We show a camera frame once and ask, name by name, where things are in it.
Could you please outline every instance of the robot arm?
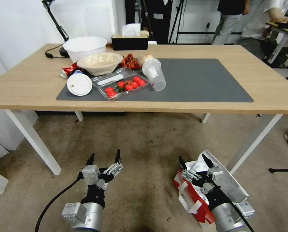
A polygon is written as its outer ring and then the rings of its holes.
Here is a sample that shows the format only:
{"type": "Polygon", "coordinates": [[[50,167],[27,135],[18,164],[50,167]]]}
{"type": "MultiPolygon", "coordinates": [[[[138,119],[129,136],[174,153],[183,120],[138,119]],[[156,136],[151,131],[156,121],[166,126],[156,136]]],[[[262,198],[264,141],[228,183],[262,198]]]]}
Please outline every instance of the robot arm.
{"type": "Polygon", "coordinates": [[[236,206],[221,190],[223,171],[215,167],[210,159],[202,154],[208,166],[207,171],[195,172],[187,170],[183,159],[179,156],[182,177],[195,186],[201,187],[201,191],[209,201],[208,208],[215,216],[217,232],[251,231],[252,227],[245,219],[253,214],[254,210],[248,202],[236,206]]]}
{"type": "Polygon", "coordinates": [[[119,149],[115,162],[109,168],[99,169],[97,165],[93,165],[93,160],[94,154],[81,172],[88,187],[86,197],[81,202],[67,203],[61,214],[71,224],[72,230],[101,231],[102,211],[105,207],[104,191],[108,182],[123,169],[119,149]]]}

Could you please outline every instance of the wooden table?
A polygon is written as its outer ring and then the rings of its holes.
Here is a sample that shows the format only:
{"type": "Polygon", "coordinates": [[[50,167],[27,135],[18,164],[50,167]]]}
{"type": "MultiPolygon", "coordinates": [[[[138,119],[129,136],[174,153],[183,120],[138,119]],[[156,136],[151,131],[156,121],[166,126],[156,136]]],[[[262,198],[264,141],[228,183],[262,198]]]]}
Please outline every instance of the wooden table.
{"type": "Polygon", "coordinates": [[[37,153],[56,175],[60,166],[21,110],[139,111],[184,113],[265,113],[254,132],[242,145],[227,168],[233,173],[268,131],[288,114],[288,81],[240,45],[151,45],[147,51],[115,51],[122,55],[153,54],[156,58],[217,58],[254,99],[246,102],[133,102],[57,101],[66,84],[58,69],[70,59],[49,59],[48,44],[0,77],[0,109],[5,109],[37,153]]]}
{"type": "Polygon", "coordinates": [[[277,45],[277,47],[275,48],[275,50],[273,51],[273,53],[271,54],[271,56],[268,59],[268,63],[273,63],[273,61],[278,56],[279,52],[281,51],[281,49],[283,48],[285,43],[288,41],[288,29],[280,28],[280,27],[278,27],[278,24],[275,24],[273,22],[267,22],[266,24],[270,25],[272,30],[283,34],[281,41],[279,42],[279,44],[277,45]]]}

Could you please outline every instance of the red tomato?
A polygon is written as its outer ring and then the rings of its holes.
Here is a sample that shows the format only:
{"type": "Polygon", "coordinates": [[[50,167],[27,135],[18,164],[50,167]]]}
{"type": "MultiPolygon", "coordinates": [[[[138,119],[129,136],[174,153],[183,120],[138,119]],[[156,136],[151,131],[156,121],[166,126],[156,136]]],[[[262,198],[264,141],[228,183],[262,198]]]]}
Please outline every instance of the red tomato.
{"type": "Polygon", "coordinates": [[[140,80],[140,77],[138,77],[138,76],[133,77],[133,81],[137,82],[138,80],[140,80]]]}
{"type": "Polygon", "coordinates": [[[114,89],[113,89],[112,87],[107,87],[107,88],[105,89],[105,92],[106,92],[106,93],[114,92],[114,89]]]}
{"type": "Polygon", "coordinates": [[[124,82],[118,82],[118,87],[119,88],[123,88],[125,86],[125,83],[124,82]]]}
{"type": "Polygon", "coordinates": [[[134,87],[133,87],[133,85],[127,84],[125,86],[125,89],[126,89],[126,91],[130,91],[130,90],[134,89],[134,87]]]}
{"type": "Polygon", "coordinates": [[[131,85],[132,85],[133,88],[135,88],[135,89],[138,87],[138,83],[136,83],[136,82],[132,82],[131,85]]]}
{"type": "Polygon", "coordinates": [[[137,83],[138,83],[139,86],[145,85],[145,81],[142,80],[142,79],[139,79],[139,80],[137,81],[137,83]]]}
{"type": "Polygon", "coordinates": [[[113,97],[113,96],[115,96],[116,94],[117,94],[116,92],[111,91],[111,92],[108,92],[108,93],[107,93],[107,96],[108,96],[108,97],[113,97]]]}

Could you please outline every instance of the white shirt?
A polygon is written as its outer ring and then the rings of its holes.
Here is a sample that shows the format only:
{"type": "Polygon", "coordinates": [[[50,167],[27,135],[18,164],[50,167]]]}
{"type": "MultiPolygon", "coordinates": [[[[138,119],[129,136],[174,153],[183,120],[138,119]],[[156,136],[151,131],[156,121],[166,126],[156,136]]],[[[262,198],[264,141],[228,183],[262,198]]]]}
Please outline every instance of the white shirt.
{"type": "Polygon", "coordinates": [[[244,27],[242,37],[252,37],[255,39],[265,39],[262,35],[269,26],[265,23],[269,21],[268,10],[271,8],[279,8],[285,14],[288,9],[288,0],[264,0],[256,10],[251,21],[244,27]]]}

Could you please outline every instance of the gray desk mat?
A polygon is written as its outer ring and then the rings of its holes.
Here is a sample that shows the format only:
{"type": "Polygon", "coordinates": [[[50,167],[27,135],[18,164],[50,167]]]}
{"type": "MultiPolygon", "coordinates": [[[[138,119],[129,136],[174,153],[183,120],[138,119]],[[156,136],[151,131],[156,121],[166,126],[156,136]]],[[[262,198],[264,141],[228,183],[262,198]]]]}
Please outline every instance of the gray desk mat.
{"type": "MultiPolygon", "coordinates": [[[[118,101],[137,102],[253,102],[249,94],[217,59],[159,59],[166,88],[145,89],[118,101]]],[[[93,87],[85,96],[75,96],[65,85],[56,98],[66,101],[107,101],[93,87]]]]}

